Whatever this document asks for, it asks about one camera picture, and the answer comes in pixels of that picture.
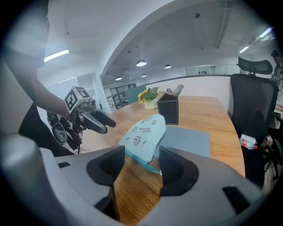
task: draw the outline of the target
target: blue mat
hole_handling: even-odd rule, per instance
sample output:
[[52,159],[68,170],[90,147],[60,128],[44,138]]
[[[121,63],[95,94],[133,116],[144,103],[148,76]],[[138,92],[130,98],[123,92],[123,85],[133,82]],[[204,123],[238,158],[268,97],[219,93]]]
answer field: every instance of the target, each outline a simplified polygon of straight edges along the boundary
[[172,147],[210,158],[208,132],[166,126],[166,132],[159,141],[153,157],[159,159],[159,146]]

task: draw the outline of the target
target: yellow flower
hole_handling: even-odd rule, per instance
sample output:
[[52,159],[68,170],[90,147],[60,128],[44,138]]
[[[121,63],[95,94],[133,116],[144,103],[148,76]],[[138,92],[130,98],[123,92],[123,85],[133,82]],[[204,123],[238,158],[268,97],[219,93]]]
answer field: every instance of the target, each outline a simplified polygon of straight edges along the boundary
[[139,95],[138,95],[138,101],[140,102],[140,103],[143,103],[145,100],[144,99],[142,99],[142,96],[143,96],[143,94],[146,94],[147,93],[147,90],[144,90],[142,93],[140,93]]

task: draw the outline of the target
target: potted plant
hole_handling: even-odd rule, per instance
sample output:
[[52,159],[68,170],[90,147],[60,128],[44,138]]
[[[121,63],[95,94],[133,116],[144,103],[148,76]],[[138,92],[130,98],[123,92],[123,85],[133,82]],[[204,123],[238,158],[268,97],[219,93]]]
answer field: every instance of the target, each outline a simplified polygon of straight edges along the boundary
[[145,109],[155,109],[157,108],[157,101],[160,91],[159,87],[148,88],[138,95],[138,101],[140,103],[145,103]]

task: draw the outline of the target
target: light blue oven mitt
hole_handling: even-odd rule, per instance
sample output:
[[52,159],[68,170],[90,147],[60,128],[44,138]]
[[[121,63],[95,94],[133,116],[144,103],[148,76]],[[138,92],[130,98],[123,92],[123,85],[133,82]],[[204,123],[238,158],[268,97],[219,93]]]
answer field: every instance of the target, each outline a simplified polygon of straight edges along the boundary
[[161,171],[148,164],[165,131],[164,117],[160,114],[151,115],[133,125],[120,140],[119,145],[125,145],[126,154],[146,170],[161,174]]

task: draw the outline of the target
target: black box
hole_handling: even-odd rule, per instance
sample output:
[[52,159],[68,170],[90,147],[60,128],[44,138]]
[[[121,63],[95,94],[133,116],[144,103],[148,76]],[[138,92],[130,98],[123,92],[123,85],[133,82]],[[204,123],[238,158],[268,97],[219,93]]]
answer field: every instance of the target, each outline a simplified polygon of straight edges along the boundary
[[165,124],[178,125],[179,124],[179,101],[178,96],[183,90],[183,85],[179,85],[174,92],[167,89],[157,102],[158,113],[165,119]]

